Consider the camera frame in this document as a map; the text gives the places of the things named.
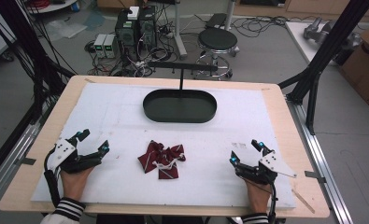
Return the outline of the thin wooden stick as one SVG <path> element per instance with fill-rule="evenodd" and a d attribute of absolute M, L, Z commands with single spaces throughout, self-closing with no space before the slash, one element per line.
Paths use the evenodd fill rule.
<path fill-rule="evenodd" d="M 296 198 L 312 213 L 315 214 L 315 209 L 307 202 L 307 200 L 295 189 L 291 190 L 292 193 L 296 196 Z"/>

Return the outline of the person's dark pants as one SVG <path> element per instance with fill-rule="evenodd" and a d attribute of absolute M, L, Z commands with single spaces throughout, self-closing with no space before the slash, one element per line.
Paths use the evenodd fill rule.
<path fill-rule="evenodd" d="M 96 224 L 204 224 L 201 217 L 162 216 L 158 223 L 152 217 L 136 215 L 98 215 Z"/>

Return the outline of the grey bench power supply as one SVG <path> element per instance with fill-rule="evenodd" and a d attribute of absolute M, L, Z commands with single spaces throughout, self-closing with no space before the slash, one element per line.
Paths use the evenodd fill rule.
<path fill-rule="evenodd" d="M 104 41 L 104 50 L 107 58 L 115 58 L 117 51 L 118 51 L 118 45 L 117 45 L 117 39 L 115 35 L 107 35 L 106 39 Z"/>
<path fill-rule="evenodd" d="M 96 52 L 96 55 L 98 58 L 105 58 L 106 57 L 106 53 L 105 53 L 105 50 L 104 50 L 104 42 L 106 40 L 106 35 L 105 34 L 99 34 L 94 43 L 93 43 L 93 46 L 94 46 L 94 49 L 95 49 L 95 52 Z"/>

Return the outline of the small white box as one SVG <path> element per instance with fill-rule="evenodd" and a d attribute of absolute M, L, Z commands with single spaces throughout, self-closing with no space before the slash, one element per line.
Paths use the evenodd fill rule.
<path fill-rule="evenodd" d="M 130 21 L 135 21 L 138 19 L 139 7 L 129 7 L 129 12 L 127 14 L 127 19 Z"/>

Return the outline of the black computer tower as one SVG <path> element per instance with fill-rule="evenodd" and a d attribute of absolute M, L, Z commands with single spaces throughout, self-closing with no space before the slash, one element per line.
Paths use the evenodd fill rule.
<path fill-rule="evenodd" d="M 129 9 L 123 9 L 115 25 L 115 34 L 118 39 L 121 59 L 125 60 L 130 54 L 130 50 L 135 48 L 138 41 L 138 21 L 129 20 Z"/>
<path fill-rule="evenodd" d="M 138 17 L 141 39 L 145 49 L 153 49 L 156 43 L 156 6 L 143 7 Z"/>

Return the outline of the white foam mat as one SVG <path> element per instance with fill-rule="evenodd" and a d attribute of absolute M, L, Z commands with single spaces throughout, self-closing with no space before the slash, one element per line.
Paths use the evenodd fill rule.
<path fill-rule="evenodd" d="M 253 139 L 277 150 L 266 107 L 266 92 L 212 89 L 218 104 L 205 123 L 162 123 L 146 117 L 143 100 L 151 86 L 87 84 L 59 136 L 69 139 L 85 129 L 90 135 L 77 145 L 78 154 L 93 153 L 106 140 L 109 152 L 92 171 L 82 197 L 85 203 L 241 207 L 246 186 L 229 163 L 233 151 L 248 165 L 261 158 Z M 145 174 L 137 159 L 153 140 L 166 147 L 184 146 L 177 179 Z"/>

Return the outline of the brown cardboard box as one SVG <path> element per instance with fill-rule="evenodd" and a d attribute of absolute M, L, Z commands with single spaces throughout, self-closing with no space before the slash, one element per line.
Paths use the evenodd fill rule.
<path fill-rule="evenodd" d="M 340 68 L 341 75 L 369 105 L 369 29 L 361 33 L 362 42 Z"/>

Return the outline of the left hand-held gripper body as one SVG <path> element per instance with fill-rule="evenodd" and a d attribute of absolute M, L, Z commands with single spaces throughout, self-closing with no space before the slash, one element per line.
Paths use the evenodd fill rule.
<path fill-rule="evenodd" d="M 46 169 L 55 171 L 60 168 L 69 174 L 75 174 L 97 166 L 102 162 L 100 151 L 85 156 L 79 155 L 77 144 L 78 139 L 76 137 L 70 139 L 60 138 L 51 152 L 51 157 L 46 159 Z"/>

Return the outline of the black round stool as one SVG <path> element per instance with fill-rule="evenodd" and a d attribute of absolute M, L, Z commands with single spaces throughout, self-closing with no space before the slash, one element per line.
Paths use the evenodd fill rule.
<path fill-rule="evenodd" d="M 223 29 L 207 28 L 198 35 L 197 42 L 202 52 L 195 63 L 211 65 L 217 68 L 216 71 L 199 70 L 198 74 L 216 77 L 217 79 L 221 79 L 222 77 L 231 78 L 233 76 L 233 69 L 224 56 L 236 56 L 236 36 L 230 31 Z"/>

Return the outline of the dark red striped cloth pouch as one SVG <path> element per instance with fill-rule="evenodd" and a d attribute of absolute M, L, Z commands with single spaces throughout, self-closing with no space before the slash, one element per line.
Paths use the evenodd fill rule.
<path fill-rule="evenodd" d="M 146 152 L 137 158 L 145 174 L 158 170 L 159 179 L 177 179 L 177 162 L 185 161 L 184 146 L 166 147 L 162 143 L 151 140 Z"/>

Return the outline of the aluminium frame rail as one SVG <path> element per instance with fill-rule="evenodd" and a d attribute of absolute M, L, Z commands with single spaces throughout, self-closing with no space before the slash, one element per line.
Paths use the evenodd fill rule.
<path fill-rule="evenodd" d="M 299 134 L 304 138 L 305 149 L 312 166 L 316 172 L 317 180 L 327 199 L 329 210 L 334 214 L 337 224 L 354 224 L 352 217 L 345 204 L 337 186 L 330 166 L 325 158 L 323 150 L 319 144 L 319 140 L 315 134 L 312 134 L 306 127 L 306 112 L 302 105 L 295 105 L 287 100 L 287 105 L 297 125 Z"/>
<path fill-rule="evenodd" d="M 43 105 L 41 115 L 34 116 L 35 106 L 31 105 L 6 142 L 0 148 L 0 190 L 17 166 L 17 159 L 25 158 L 30 146 L 46 122 L 52 105 Z"/>

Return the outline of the grey desk leg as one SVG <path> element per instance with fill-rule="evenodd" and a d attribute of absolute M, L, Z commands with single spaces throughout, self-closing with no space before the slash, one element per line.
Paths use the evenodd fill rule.
<path fill-rule="evenodd" d="M 231 22 L 234 15 L 234 6 L 236 0 L 229 0 L 226 12 L 226 20 L 224 24 L 224 30 L 229 31 L 231 29 Z"/>
<path fill-rule="evenodd" d="M 175 3 L 175 32 L 174 39 L 177 45 L 177 50 L 179 54 L 179 59 L 184 60 L 187 58 L 188 53 L 185 49 L 184 43 L 180 36 L 180 0 L 174 0 Z"/>

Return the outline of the flat black case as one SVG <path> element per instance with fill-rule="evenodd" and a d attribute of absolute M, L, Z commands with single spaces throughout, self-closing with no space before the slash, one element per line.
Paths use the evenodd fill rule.
<path fill-rule="evenodd" d="M 220 28 L 223 29 L 226 21 L 226 15 L 224 13 L 213 14 L 212 17 L 206 22 L 206 28 Z"/>

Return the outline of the black oval tray hanger stand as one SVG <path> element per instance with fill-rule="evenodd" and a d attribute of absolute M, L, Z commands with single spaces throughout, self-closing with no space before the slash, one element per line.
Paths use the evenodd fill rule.
<path fill-rule="evenodd" d="M 214 118 L 217 111 L 215 97 L 199 90 L 184 90 L 184 71 L 201 70 L 217 71 L 215 65 L 150 62 L 153 68 L 171 68 L 180 70 L 180 81 L 177 89 L 158 89 L 151 91 L 143 100 L 145 115 L 157 122 L 204 123 Z"/>

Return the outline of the person's left hand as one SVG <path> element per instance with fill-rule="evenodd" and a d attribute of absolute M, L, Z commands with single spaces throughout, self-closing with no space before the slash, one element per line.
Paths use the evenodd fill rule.
<path fill-rule="evenodd" d="M 92 168 L 86 169 L 79 173 L 69 174 L 61 171 L 61 179 L 63 181 L 64 197 L 72 200 L 80 201 L 83 191 L 86 187 L 87 179 Z"/>

